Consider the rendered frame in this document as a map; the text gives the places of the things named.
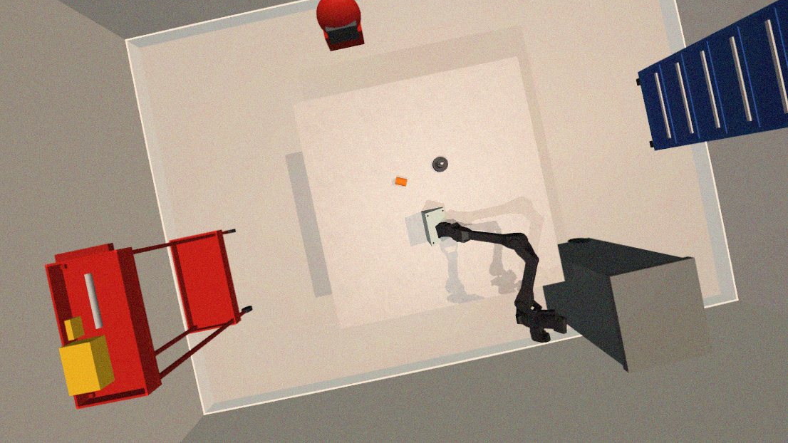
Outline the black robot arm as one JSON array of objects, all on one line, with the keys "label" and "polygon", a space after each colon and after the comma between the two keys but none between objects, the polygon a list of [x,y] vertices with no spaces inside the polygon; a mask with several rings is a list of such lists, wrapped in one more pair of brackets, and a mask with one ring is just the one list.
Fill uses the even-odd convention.
[{"label": "black robot arm", "polygon": [[[458,222],[440,222],[435,226],[438,237],[452,237],[456,242],[466,243],[470,240],[483,241],[512,249],[525,262],[522,285],[514,305],[522,314],[516,314],[517,324],[530,328],[531,338],[537,343],[548,343],[551,338],[545,328],[562,330],[561,317],[554,309],[542,310],[542,306],[534,300],[534,280],[539,258],[535,254],[528,238],[523,233],[495,234],[483,231],[471,231]],[[534,309],[532,310],[532,306]],[[541,326],[541,329],[538,326]]]}]

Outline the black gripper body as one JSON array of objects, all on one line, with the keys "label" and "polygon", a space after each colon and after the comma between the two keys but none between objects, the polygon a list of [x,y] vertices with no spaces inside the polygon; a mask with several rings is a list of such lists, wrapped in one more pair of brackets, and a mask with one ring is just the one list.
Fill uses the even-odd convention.
[{"label": "black gripper body", "polygon": [[[522,312],[517,309],[516,314],[520,314],[521,315]],[[560,317],[561,317],[561,320],[562,320],[563,328],[562,328],[562,330],[554,329],[554,331],[565,334],[565,333],[567,333],[567,318],[566,317],[562,317],[562,316],[560,316]],[[538,328],[541,329],[541,326],[539,325]]]}]

